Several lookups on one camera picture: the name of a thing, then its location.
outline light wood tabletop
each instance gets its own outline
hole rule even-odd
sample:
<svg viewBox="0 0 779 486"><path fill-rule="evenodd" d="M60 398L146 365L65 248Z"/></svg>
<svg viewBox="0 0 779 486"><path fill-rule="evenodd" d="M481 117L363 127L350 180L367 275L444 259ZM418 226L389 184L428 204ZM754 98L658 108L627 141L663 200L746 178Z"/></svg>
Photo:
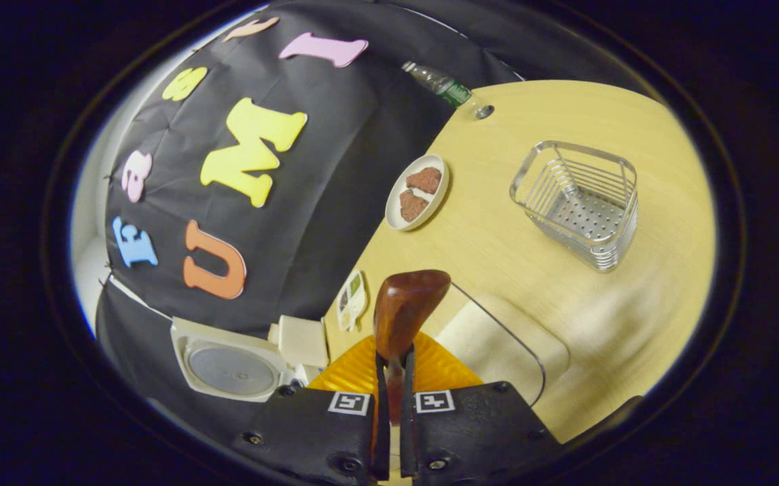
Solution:
<svg viewBox="0 0 779 486"><path fill-rule="evenodd" d="M433 141L427 153L442 157L451 173L446 197L414 231L386 221L378 227L355 266L369 295L358 327L338 329L336 302L325 316L330 357L371 334L374 295L387 276L447 271L466 292L511 302L566 344L569 369L533 407L566 442L647 393L692 335L714 270L707 178L678 120L642 95L560 80L475 92L495 113L484 120L455 113ZM510 199L522 160L544 140L587 145L635 166L639 225L611 273L551 240ZM523 329L515 330L524 340Z"/></svg>

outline plastic bottle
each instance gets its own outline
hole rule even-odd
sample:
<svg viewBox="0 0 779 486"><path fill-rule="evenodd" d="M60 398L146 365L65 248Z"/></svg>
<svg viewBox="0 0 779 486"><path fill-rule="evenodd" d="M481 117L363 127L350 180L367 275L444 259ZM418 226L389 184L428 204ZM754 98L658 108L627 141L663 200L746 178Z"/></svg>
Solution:
<svg viewBox="0 0 779 486"><path fill-rule="evenodd" d="M421 86L445 99L457 110L468 111L476 119L485 119L495 111L493 105L486 104L471 90L435 68L408 61L402 65L402 69L414 76Z"/></svg>

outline foam letter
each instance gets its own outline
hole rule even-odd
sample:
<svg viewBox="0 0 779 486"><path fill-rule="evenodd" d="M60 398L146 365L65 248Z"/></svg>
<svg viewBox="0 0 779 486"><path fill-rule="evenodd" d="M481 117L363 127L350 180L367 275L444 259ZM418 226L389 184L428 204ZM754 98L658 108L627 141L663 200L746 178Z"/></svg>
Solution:
<svg viewBox="0 0 779 486"><path fill-rule="evenodd" d="M182 265L182 277L189 288L198 287L220 298L235 298L245 286L245 261L236 248L200 230L198 222L192 219L186 226L186 248L190 251L200 248L223 259L228 265L225 277L209 273L195 264L192 257L186 257Z"/></svg>
<svg viewBox="0 0 779 486"><path fill-rule="evenodd" d="M131 152L122 169L122 190L128 193L128 200L137 203L143 193L143 181L153 168L153 156L140 151Z"/></svg>
<svg viewBox="0 0 779 486"><path fill-rule="evenodd" d="M192 94L192 90L198 86L198 83L204 79L207 75L206 67L198 67L192 69L191 67L176 75L173 81L167 87L165 91L161 93L162 99L170 99L170 101L182 101L186 99L188 95Z"/></svg>
<svg viewBox="0 0 779 486"><path fill-rule="evenodd" d="M328 61L333 62L335 67L343 68L351 64L353 59L356 59L356 56L365 51L365 47L368 46L369 42L367 40L358 39L348 42L323 39L312 36L311 32L306 32L291 40L290 44L281 50L279 59L289 58L292 55L310 55L328 59Z"/></svg>
<svg viewBox="0 0 779 486"><path fill-rule="evenodd" d="M152 265L158 265L159 259L155 257L153 243L149 240L149 234L141 231L138 236L137 228L134 225L122 225L122 219L119 216L114 218L114 238L117 239L117 246L120 249L122 261L128 268L131 264L138 261L148 261Z"/></svg>
<svg viewBox="0 0 779 486"><path fill-rule="evenodd" d="M211 151L200 170L201 184L221 182L250 197L251 205L262 207L267 202L273 179L268 174L259 178L244 174L244 170L267 170L279 166L278 157L263 144L261 138L284 152L294 144L306 124L305 113L279 113L257 107L251 98L240 99L227 117L227 126L239 145Z"/></svg>
<svg viewBox="0 0 779 486"><path fill-rule="evenodd" d="M225 37L225 40L223 40L223 43L226 43L226 41L229 41L234 37L254 36L254 34L257 34L258 32L263 32L267 28L272 27L278 21L279 18L271 18L268 21L263 22L263 24L257 24L257 19L254 19L248 24L245 24L242 27L237 27L234 30L230 31L230 33L227 34L227 37Z"/></svg>

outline metal basket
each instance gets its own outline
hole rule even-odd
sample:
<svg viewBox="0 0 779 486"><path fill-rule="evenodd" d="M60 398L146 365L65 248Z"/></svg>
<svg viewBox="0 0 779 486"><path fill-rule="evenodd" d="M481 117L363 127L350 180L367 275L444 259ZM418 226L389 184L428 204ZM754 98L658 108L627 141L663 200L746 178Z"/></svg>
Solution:
<svg viewBox="0 0 779 486"><path fill-rule="evenodd" d="M531 166L546 160L534 180ZM510 197L543 233L600 271L618 264L639 220L633 164L568 142L535 145L513 179Z"/></svg>

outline round gray lid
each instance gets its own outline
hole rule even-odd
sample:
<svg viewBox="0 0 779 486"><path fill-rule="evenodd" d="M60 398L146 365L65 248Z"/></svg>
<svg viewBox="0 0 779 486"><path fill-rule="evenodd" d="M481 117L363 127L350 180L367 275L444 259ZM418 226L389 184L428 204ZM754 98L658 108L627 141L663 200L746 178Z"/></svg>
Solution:
<svg viewBox="0 0 779 486"><path fill-rule="evenodd" d="M256 354L229 348L204 348L188 357L201 381L229 394L256 395L275 388L275 373Z"/></svg>

